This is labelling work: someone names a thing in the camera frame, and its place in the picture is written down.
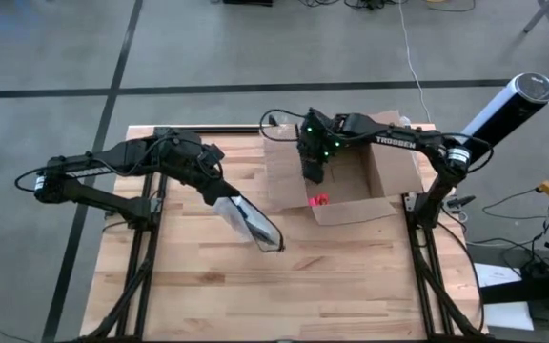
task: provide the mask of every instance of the cardboard box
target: cardboard box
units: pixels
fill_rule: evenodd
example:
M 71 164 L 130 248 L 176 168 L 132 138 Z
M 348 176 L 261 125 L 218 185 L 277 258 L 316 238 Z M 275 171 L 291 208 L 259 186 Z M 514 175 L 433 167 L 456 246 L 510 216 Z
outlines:
M 370 115 L 384 124 L 399 124 L 397 111 Z M 293 126 L 269 128 L 278 138 L 295 138 Z M 422 192 L 417 165 L 411 151 L 370 144 L 339 151 L 323 166 L 321 184 L 302 177 L 295 142 L 264 138 L 268 195 L 280 209 L 308 207 L 308 199 L 327 193 L 329 205 L 311 207 L 320 225 L 339 225 L 397 214 L 387 196 Z

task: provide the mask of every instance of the concrete floor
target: concrete floor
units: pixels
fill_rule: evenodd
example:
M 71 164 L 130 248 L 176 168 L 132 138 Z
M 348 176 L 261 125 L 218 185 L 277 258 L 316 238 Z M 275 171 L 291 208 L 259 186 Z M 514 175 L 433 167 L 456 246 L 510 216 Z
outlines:
M 548 21 L 520 33 L 537 2 L 477 1 L 466 13 L 427 10 L 417 0 L 403 5 L 419 78 L 506 79 L 526 71 L 549 76 Z M 108 88 L 133 3 L 0 0 L 0 91 Z M 342 2 L 307 9 L 278 0 L 267 9 L 145 0 L 122 87 L 409 81 L 405 58 L 395 6 L 362 12 Z M 425 102 L 439 129 L 459 131 L 498 90 L 426 89 Z M 41 339 L 74 214 L 73 205 L 37 203 L 12 181 L 54 155 L 89 150 L 105 102 L 104 96 L 0 98 L 0 330 L 6 333 Z M 122 140 L 132 124 L 246 124 L 270 108 L 310 106 L 330 113 L 400 109 L 414 122 L 425 121 L 412 89 L 120 96 L 105 147 Z M 498 145 L 488 167 L 459 188 L 478 197 L 467 207 L 467 238 L 533 237 L 539 221 L 496 219 L 479 209 L 546 178 L 549 107 Z M 112 179 L 97 186 L 110 189 Z M 544 196 L 532 195 L 498 210 L 542 214 L 546 205 Z M 89 212 L 58 339 L 79 331 L 102 222 L 102 212 Z M 549 333 L 493 331 L 549 342 Z M 0 335 L 0 342 L 10 341 Z

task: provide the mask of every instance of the box flap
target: box flap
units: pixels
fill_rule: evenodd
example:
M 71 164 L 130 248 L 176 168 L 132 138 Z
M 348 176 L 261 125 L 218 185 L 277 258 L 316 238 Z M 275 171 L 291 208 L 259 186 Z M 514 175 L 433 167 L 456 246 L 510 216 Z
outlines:
M 319 225 L 359 223 L 397 214 L 396 209 L 385 198 L 348 201 L 312 209 Z
M 385 111 L 370 117 L 378 123 L 400 125 L 398 111 Z M 379 185 L 371 185 L 373 192 L 381 192 L 381 196 L 423 192 L 413 151 L 379 144 L 372 144 L 371 149 L 380 181 Z
M 281 125 L 264 130 L 273 138 L 295 139 L 293 125 Z M 270 201 L 280 209 L 308 206 L 302 164 L 295 142 L 275 142 L 266 138 L 263 141 Z

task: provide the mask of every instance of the metal stand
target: metal stand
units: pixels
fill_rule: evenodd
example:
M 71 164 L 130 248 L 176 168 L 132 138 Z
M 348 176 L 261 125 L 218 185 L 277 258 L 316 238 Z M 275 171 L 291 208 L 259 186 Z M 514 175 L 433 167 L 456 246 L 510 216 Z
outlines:
M 423 324 L 427 338 L 430 342 L 442 342 L 440 338 L 447 337 L 449 342 L 484 342 L 487 337 L 474 328 L 467 317 L 458 309 L 453 299 L 444 289 L 442 282 L 439 260 L 437 257 L 436 240 L 433 236 L 433 228 L 421 227 L 417 222 L 417 217 L 414 211 L 409 211 L 412 206 L 409 206 L 408 201 L 412 196 L 405 194 L 403 197 L 404 212 L 406 217 L 406 226 L 408 229 L 408 239 L 410 241 L 410 251 L 415 267 L 415 276 L 417 278 L 418 298 L 422 311 Z M 423 230 L 425 234 L 425 243 L 428 249 L 429 263 L 425 261 L 418 244 L 417 231 Z M 429 294 L 427 293 L 427 285 L 431 287 L 437 297 L 438 308 L 442 316 L 442 329 L 444 335 L 437 337 L 434 319 L 429 305 Z M 457 324 L 457 327 L 463 336 L 455 336 L 452 330 L 452 321 Z
M 539 22 L 539 20 L 541 20 L 541 18 L 543 18 L 545 13 L 547 13 L 548 11 L 549 11 L 549 1 L 541 5 L 541 9 L 539 9 L 539 11 L 533 16 L 533 18 L 531 18 L 531 21 L 529 22 L 529 24 L 527 24 L 524 27 L 524 29 L 522 29 L 524 33 L 529 33 L 529 31 L 535 27 L 535 25 Z
M 92 339 L 95 342 L 105 342 L 104 340 L 112 330 L 113 326 L 117 323 L 115 330 L 115 336 L 112 341 L 137 341 L 140 342 L 140 337 L 143 336 L 145 328 L 145 317 L 148 308 L 148 301 L 150 298 L 150 289 L 152 288 L 152 274 L 153 265 L 156 256 L 156 247 L 158 242 L 158 234 L 160 231 L 160 222 L 162 218 L 162 202 L 166 196 L 168 178 L 164 175 L 160 176 L 160 182 L 158 184 L 157 198 L 161 203 L 159 208 L 153 214 L 153 225 L 147 228 L 135 229 L 134 238 L 132 240 L 131 255 L 129 257 L 129 268 L 127 269 L 126 280 L 124 283 L 124 291 L 113 306 L 112 310 L 101 324 L 87 337 L 79 338 L 80 342 L 89 342 Z M 145 182 L 143 184 L 143 192 L 145 197 L 149 197 L 152 189 L 153 174 L 146 175 Z M 150 233 L 150 241 L 145 253 L 143 262 L 137 265 L 139 262 L 139 251 L 141 250 L 141 240 L 144 232 Z M 139 304 L 137 307 L 137 316 L 134 324 L 133 335 L 126 335 L 126 328 L 129 318 L 129 306 L 134 294 L 141 286 L 141 294 L 139 295 Z

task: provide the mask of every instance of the table leg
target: table leg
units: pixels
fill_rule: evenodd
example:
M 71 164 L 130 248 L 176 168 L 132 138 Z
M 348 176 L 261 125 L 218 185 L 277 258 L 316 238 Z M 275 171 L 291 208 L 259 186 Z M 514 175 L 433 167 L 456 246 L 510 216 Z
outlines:
M 535 27 L 535 25 L 539 22 L 539 20 L 543 18 L 545 13 L 547 13 L 547 11 L 549 11 L 549 1 L 541 6 L 541 9 L 539 9 L 539 11 L 533 16 L 529 24 L 527 24 L 524 27 L 523 29 L 524 33 L 529 33 L 529 31 Z

